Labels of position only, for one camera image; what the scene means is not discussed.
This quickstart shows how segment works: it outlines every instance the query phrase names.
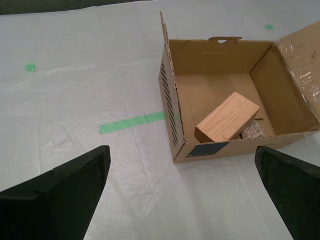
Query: wooden block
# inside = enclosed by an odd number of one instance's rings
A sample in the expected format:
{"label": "wooden block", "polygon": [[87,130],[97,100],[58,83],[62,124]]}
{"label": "wooden block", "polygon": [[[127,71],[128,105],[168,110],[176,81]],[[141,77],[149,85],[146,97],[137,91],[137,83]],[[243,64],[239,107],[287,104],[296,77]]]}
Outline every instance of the wooden block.
{"label": "wooden block", "polygon": [[195,127],[194,136],[202,143],[229,141],[248,126],[259,108],[234,92]]}

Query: open cardboard box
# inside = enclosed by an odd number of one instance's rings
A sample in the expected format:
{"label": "open cardboard box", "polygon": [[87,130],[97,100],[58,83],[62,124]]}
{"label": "open cardboard box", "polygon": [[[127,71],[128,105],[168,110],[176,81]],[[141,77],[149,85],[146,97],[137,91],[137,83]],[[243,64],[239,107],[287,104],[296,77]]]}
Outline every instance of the open cardboard box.
{"label": "open cardboard box", "polygon": [[[212,37],[169,39],[159,74],[175,163],[280,148],[320,130],[320,21],[275,42]],[[260,106],[266,137],[200,143],[195,126],[233,92]]]}

